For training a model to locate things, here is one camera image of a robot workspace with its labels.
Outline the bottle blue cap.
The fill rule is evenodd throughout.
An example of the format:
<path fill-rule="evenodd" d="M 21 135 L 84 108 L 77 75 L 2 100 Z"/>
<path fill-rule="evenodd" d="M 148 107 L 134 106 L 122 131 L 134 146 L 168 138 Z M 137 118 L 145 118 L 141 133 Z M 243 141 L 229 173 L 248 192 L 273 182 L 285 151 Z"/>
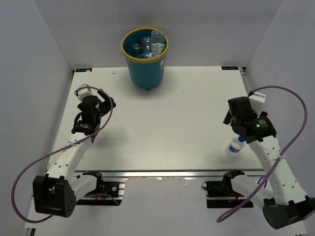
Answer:
<path fill-rule="evenodd" d="M 238 154 L 246 145 L 246 139 L 242 136 L 238 136 L 232 139 L 228 145 L 228 150 L 233 154 Z"/>

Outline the clear unlabelled bottle white cap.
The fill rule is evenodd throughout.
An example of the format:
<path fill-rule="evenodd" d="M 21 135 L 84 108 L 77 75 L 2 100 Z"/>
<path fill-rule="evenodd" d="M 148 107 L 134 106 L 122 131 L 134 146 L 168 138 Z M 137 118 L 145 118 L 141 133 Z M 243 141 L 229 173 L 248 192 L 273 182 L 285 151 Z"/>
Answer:
<path fill-rule="evenodd" d="M 153 59 L 155 58 L 155 53 L 145 52 L 137 56 L 138 59 Z"/>

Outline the clear bottle blue label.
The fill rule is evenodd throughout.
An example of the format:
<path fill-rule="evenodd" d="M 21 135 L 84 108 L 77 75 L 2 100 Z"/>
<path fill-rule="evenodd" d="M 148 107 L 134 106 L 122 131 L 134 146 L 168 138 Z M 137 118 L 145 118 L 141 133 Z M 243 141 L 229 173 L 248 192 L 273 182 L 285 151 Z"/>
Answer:
<path fill-rule="evenodd" d="M 151 37 L 143 37 L 142 38 L 142 50 L 143 53 L 151 53 Z"/>
<path fill-rule="evenodd" d="M 134 44 L 132 48 L 135 49 L 135 50 L 142 49 L 140 44 Z"/>

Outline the clear bottle green white label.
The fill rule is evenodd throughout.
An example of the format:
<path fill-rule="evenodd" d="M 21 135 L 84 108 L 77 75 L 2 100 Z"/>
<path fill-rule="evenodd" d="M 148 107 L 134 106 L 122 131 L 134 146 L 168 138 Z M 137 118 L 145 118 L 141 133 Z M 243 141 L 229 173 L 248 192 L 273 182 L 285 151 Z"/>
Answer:
<path fill-rule="evenodd" d="M 151 31 L 151 52 L 160 55 L 165 48 L 165 35 L 160 30 Z"/>

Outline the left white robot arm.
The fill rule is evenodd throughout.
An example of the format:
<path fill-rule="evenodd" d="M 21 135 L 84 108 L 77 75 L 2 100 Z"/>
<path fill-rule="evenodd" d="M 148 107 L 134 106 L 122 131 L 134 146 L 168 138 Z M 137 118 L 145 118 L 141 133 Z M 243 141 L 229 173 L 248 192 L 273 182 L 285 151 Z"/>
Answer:
<path fill-rule="evenodd" d="M 91 92 L 88 85 L 80 87 L 75 95 L 80 100 L 80 113 L 74 120 L 68 147 L 43 176 L 33 180 L 34 208 L 37 213 L 68 218 L 77 201 L 85 196 L 99 196 L 104 191 L 102 174 L 87 171 L 75 177 L 75 171 L 91 147 L 98 133 L 105 127 L 101 119 L 112 115 L 116 104 L 103 90 Z"/>

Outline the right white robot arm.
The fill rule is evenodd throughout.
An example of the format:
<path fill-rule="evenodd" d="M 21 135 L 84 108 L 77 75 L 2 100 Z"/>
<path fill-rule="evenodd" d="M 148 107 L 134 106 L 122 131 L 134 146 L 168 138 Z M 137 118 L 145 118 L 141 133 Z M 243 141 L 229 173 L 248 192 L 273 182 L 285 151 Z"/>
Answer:
<path fill-rule="evenodd" d="M 274 126 L 264 112 L 258 111 L 260 105 L 252 106 L 254 103 L 252 96 L 229 99 L 229 110 L 223 122 L 245 139 L 261 163 L 272 189 L 269 191 L 257 185 L 239 170 L 224 174 L 222 189 L 228 196 L 240 193 L 250 197 L 262 210 L 268 224 L 277 230 L 314 214 L 315 200 L 298 183 L 281 155 Z"/>

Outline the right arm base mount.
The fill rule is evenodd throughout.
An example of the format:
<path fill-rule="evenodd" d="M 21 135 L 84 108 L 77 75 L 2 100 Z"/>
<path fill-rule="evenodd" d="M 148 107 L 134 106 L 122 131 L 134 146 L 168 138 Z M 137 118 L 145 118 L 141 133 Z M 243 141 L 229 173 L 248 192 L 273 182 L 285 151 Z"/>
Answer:
<path fill-rule="evenodd" d="M 232 170 L 225 173 L 220 181 L 203 182 L 201 188 L 206 191 L 207 208 L 232 209 L 240 205 L 245 200 L 245 197 L 232 189 L 231 179 L 244 174 L 241 170 Z"/>

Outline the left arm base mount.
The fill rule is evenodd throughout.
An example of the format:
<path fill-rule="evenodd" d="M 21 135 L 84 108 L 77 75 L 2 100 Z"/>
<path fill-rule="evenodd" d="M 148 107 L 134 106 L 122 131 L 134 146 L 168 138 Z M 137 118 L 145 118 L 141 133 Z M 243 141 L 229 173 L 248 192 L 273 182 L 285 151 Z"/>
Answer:
<path fill-rule="evenodd" d="M 119 206 L 122 202 L 125 181 L 104 177 L 102 173 L 87 171 L 73 179 L 77 206 Z"/>

